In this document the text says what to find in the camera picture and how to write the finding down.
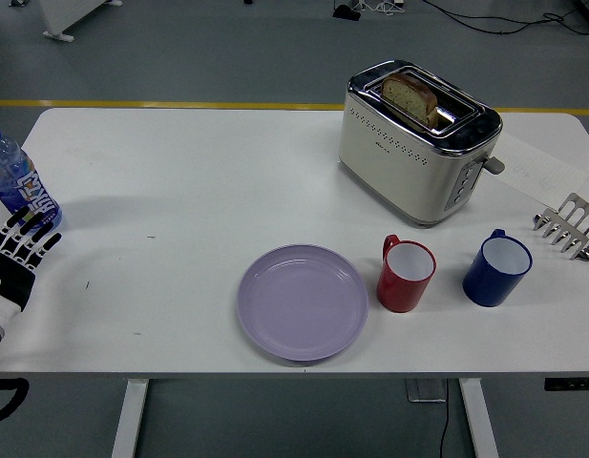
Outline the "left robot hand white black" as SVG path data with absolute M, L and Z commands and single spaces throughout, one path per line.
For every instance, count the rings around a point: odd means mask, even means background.
M 42 212 L 22 207 L 0 225 L 0 336 L 9 321 L 27 306 L 35 271 L 60 241 L 53 223 L 42 223 Z

